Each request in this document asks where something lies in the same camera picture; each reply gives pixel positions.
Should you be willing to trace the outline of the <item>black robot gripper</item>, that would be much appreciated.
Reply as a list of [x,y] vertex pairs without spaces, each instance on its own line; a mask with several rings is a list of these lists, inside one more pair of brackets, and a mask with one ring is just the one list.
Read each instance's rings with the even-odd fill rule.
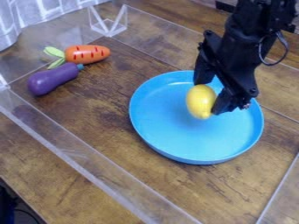
[[[251,97],[259,93],[255,70],[260,64],[271,67],[284,59],[288,44],[280,31],[246,35],[235,24],[226,26],[222,37],[211,30],[203,33],[203,37],[192,81],[195,85],[208,84],[218,76],[224,87],[211,109],[218,116],[248,108]],[[284,46],[284,54],[278,62],[270,63],[266,56],[276,40]]]

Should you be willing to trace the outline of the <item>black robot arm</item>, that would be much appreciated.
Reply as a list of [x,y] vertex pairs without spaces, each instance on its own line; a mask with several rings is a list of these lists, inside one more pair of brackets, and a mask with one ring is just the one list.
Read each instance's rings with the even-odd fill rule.
[[224,34],[203,33],[192,81],[208,84],[219,79],[223,85],[212,114],[246,109],[258,97],[255,70],[274,65],[266,56],[275,42],[286,42],[282,31],[296,17],[295,4],[296,0],[238,0]]

